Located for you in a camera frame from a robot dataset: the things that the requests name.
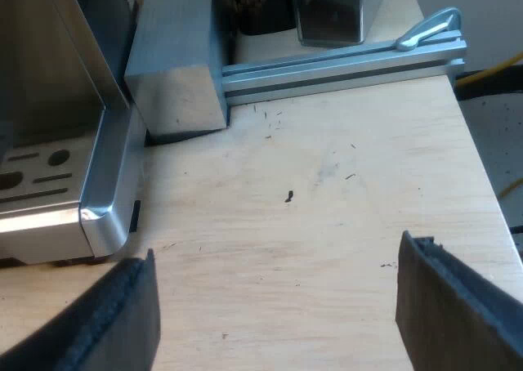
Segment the yellow cable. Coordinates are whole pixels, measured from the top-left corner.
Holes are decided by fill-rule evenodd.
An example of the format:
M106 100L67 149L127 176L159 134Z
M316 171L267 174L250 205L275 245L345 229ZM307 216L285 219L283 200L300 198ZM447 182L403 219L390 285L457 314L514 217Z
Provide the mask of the yellow cable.
M508 187L505 187L501 193L498 194L498 199L503 199L519 186L523 186L523 177L520 177L517 181L511 183Z
M503 63L500 63L499 65L497 65L491 69L480 71L479 73L469 75L468 77L465 77L465 78L460 78L459 80L456 81L454 86L462 87L464 85L468 85L469 83L474 83L475 81L479 81L480 79L490 77L491 75L499 73L501 70L505 70L507 67L516 64L520 60L523 60L523 52L520 52L513 58L510 58L509 60L505 60Z

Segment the circular hole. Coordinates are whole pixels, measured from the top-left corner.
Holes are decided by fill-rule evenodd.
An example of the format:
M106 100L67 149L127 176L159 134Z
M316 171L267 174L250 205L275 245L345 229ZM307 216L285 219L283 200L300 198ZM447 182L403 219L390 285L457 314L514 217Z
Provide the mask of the circular hole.
M57 165L61 165L69 160L69 156L70 153L67 149L57 150L49 157L47 163L52 167L56 167Z
M24 179L22 172L9 172L0 174L0 190L8 190L17 187Z

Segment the black cable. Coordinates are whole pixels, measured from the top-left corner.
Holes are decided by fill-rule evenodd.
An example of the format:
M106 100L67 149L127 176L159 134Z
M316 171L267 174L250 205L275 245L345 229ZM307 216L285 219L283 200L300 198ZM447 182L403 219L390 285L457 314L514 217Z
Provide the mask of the black cable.
M476 71L463 73L456 79L475 73ZM460 101L481 96L501 95L503 93L523 93L523 65L510 66L490 77L462 87L456 87L454 93Z
M513 226L510 228L510 233L513 235L523 234L523 226Z

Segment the metal bracket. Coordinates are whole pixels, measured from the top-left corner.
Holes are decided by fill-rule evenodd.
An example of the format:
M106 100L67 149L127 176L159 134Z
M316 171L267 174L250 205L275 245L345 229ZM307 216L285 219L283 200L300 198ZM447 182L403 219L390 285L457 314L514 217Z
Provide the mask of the metal bracket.
M450 7L426 18L398 40L225 66L228 105L331 92L463 71L467 44L461 12Z

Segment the wooden board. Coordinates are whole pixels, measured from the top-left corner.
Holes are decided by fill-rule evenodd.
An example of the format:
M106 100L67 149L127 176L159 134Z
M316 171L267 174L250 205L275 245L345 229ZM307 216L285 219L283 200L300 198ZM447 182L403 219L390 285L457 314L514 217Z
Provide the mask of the wooden board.
M380 22L394 36L418 14L401 3ZM139 230L114 259L156 253L156 371L410 369L394 322L405 229L523 301L446 77L236 107L229 130L148 149L145 179ZM0 351L110 267L1 269Z

